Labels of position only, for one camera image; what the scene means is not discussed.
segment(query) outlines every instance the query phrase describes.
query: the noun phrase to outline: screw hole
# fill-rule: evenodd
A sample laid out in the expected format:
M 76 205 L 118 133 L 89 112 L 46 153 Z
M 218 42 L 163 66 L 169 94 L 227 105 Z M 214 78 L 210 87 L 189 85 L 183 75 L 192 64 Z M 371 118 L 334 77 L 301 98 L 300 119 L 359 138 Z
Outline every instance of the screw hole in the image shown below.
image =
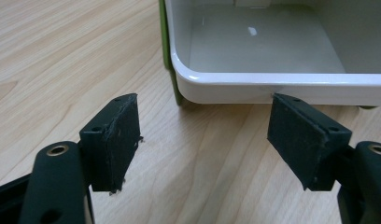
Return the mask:
M 92 131 L 94 131 L 94 132 L 100 132 L 101 130 L 102 130 L 101 127 L 94 127 L 94 128 L 92 128 Z
M 63 146 L 57 146 L 54 148 L 51 148 L 47 154 L 48 156 L 60 156 L 64 154 L 68 150 L 68 146 L 63 145 Z
M 329 127 L 328 129 L 333 131 L 333 132 L 339 132 L 339 129 L 335 128 L 335 127 Z
M 41 223 L 44 223 L 44 224 L 53 223 L 59 220 L 61 216 L 62 216 L 61 212 L 54 209 L 50 209 L 42 215 L 40 221 Z
M 377 153 L 377 154 L 381 155 L 381 146 L 371 145 L 371 146 L 369 146 L 369 149 L 371 151 L 373 151 L 374 153 Z

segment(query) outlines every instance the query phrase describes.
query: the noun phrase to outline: white plastic bin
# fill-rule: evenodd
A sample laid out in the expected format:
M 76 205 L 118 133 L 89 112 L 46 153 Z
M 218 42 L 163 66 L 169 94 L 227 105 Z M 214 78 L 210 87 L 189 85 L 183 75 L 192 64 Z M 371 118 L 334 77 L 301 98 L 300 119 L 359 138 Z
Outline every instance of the white plastic bin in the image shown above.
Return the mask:
M 199 104 L 381 105 L 381 0 L 165 0 L 177 85 Z

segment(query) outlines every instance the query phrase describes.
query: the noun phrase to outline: wooden table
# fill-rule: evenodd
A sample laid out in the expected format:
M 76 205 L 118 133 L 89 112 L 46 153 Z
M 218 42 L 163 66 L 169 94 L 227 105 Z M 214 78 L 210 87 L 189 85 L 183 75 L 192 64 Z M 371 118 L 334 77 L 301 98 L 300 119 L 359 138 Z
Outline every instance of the wooden table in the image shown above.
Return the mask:
M 270 105 L 176 105 L 157 0 L 0 0 L 0 185 L 130 92 L 145 142 L 97 223 L 340 223 L 339 185 L 303 191 L 266 140 Z M 381 142 L 381 107 L 318 109 Z

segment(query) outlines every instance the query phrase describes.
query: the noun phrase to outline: wood grain surface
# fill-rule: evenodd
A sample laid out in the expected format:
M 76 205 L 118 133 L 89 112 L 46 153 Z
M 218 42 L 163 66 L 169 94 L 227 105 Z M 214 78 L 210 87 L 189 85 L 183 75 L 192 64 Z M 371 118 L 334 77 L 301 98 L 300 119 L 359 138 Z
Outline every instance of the wood grain surface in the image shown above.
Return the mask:
M 270 105 L 176 105 L 157 0 L 0 0 L 0 185 L 130 92 L 145 142 L 97 223 L 340 223 L 339 185 L 303 191 L 266 140 Z M 381 142 L 381 107 L 317 108 Z

